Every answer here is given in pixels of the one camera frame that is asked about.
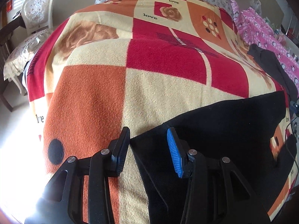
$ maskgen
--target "black cloth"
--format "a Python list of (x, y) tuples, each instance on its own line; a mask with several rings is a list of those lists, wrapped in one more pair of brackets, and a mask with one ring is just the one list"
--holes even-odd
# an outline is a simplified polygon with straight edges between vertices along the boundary
[(283, 70), (274, 52), (252, 44), (247, 54), (253, 56), (255, 62), (281, 86), (288, 94), (288, 100), (297, 102), (298, 90), (288, 74)]
[[(169, 127), (206, 157), (229, 157), (268, 211), (294, 163), (284, 147), (278, 161), (270, 149), (270, 138), (285, 113), (285, 95), (280, 91), (198, 108), (132, 138), (151, 223), (179, 223), (186, 198), (188, 180), (179, 179), (174, 171), (166, 137)], [(295, 137), (288, 139), (288, 147), (295, 156)]]

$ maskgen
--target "chair leg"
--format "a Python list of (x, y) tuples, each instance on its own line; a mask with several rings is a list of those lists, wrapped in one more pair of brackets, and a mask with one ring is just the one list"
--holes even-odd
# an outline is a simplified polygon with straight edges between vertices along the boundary
[(19, 88), (19, 90), (20, 90), (20, 94), (21, 94), (22, 96), (25, 96), (26, 91), (24, 90), (23, 85), (22, 85), (22, 83), (20, 82), (20, 80), (18, 79), (18, 77), (17, 77), (17, 76), (14, 76), (14, 77), (12, 77), (11, 79), (13, 80), (13, 82), (14, 82), (14, 83), (17, 85), (17, 87)]
[(13, 111), (13, 108), (11, 107), (11, 105), (7, 102), (7, 100), (5, 99), (5, 97), (3, 96), (3, 94), (0, 94), (0, 101), (3, 102), (3, 104), (5, 105), (5, 107), (7, 107), (7, 109), (9, 111)]

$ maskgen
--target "pink penguin fabric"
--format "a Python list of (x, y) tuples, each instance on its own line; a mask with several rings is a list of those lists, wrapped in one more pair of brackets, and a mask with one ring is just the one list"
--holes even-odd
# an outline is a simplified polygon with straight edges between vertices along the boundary
[(257, 44), (263, 49), (275, 53), (282, 68), (295, 83), (299, 92), (299, 65), (290, 53), (274, 38), (272, 28), (249, 7), (247, 10), (240, 11), (235, 0), (231, 0), (234, 12), (234, 22), (241, 38), (248, 44)]

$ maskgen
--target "chair backrest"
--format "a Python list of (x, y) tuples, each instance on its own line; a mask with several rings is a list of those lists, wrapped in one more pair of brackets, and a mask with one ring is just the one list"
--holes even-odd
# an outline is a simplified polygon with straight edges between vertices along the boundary
[(24, 20), (27, 34), (48, 26), (53, 29), (52, 22), (53, 0), (25, 0), (21, 9), (21, 16)]

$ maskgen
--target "brown rose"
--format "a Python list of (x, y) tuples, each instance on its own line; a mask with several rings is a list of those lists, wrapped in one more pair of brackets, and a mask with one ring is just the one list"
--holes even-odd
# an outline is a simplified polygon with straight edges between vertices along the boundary
[(169, 20), (178, 22), (182, 19), (182, 15), (178, 11), (178, 9), (176, 9), (174, 7), (161, 7), (160, 11), (161, 11), (162, 15)]
[(82, 20), (69, 31), (58, 44), (59, 52), (66, 60), (72, 51), (84, 44), (97, 40), (117, 39), (116, 28)]

